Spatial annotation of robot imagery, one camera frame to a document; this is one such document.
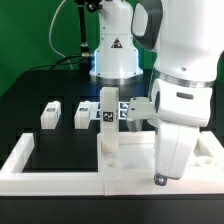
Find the green screen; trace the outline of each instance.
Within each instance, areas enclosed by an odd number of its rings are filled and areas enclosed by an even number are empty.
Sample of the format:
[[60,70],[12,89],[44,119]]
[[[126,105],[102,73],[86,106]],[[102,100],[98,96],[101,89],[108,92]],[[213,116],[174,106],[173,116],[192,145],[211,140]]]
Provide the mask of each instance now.
[[[0,1],[0,96],[23,71],[61,59],[48,43],[50,23],[61,2],[62,0]],[[134,6],[136,0],[128,2]],[[86,12],[87,38],[92,51],[99,42],[98,24],[98,14]],[[64,55],[80,53],[78,10],[73,0],[67,0],[58,15],[53,44]],[[154,55],[140,48],[139,52],[140,67],[152,68]],[[218,67],[219,79],[222,79],[223,67],[222,64]]]

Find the white cable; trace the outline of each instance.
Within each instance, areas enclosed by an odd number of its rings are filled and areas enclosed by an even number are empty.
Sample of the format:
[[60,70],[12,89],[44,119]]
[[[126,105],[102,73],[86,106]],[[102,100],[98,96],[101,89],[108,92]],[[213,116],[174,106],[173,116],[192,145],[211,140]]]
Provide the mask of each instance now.
[[56,54],[60,55],[60,56],[63,57],[63,58],[65,58],[66,56],[63,55],[62,53],[60,53],[59,51],[57,51],[57,50],[54,48],[54,46],[53,46],[53,43],[52,43],[52,31],[53,31],[54,24],[55,24],[55,21],[56,21],[56,19],[57,19],[58,13],[59,13],[60,10],[62,9],[62,7],[63,7],[63,5],[66,3],[66,1],[67,1],[67,0],[63,0],[63,1],[61,2],[61,4],[58,6],[58,8],[57,8],[57,10],[56,10],[56,12],[55,12],[55,14],[54,14],[54,17],[53,17],[53,19],[52,19],[51,26],[50,26],[50,30],[49,30],[49,44],[50,44],[50,47],[51,47],[51,49],[52,49]]

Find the white tray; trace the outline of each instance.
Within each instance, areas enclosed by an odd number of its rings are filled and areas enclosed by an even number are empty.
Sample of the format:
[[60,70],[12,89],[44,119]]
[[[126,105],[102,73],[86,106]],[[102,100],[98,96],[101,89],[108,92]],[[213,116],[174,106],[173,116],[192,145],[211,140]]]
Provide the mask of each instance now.
[[154,184],[154,132],[121,132],[119,149],[101,152],[97,173],[22,173],[34,148],[23,134],[0,171],[0,195],[155,195],[224,193],[224,149],[211,132],[200,134],[184,176]]

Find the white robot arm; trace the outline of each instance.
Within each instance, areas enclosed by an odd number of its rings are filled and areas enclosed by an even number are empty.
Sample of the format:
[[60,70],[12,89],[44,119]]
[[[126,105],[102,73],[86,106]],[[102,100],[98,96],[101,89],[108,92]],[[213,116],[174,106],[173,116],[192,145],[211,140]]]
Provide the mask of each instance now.
[[[89,9],[95,5],[99,8],[99,4],[93,4],[94,0],[87,2]],[[100,5],[100,44],[94,53],[95,66],[90,71],[90,79],[109,85],[142,79],[138,50],[131,34],[131,5],[125,0],[102,0]]]
[[140,0],[136,5],[133,35],[157,52],[157,59],[149,98],[131,99],[127,125],[139,131],[147,119],[156,126],[155,184],[182,177],[199,127],[208,124],[224,50],[223,9],[223,0]]

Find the warning label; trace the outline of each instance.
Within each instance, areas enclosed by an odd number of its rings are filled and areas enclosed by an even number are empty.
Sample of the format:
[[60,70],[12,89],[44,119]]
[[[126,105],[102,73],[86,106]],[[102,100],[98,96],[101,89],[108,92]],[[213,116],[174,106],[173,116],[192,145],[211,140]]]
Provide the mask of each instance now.
[[121,42],[118,38],[116,38],[116,40],[114,41],[111,48],[123,48],[122,45],[121,45]]

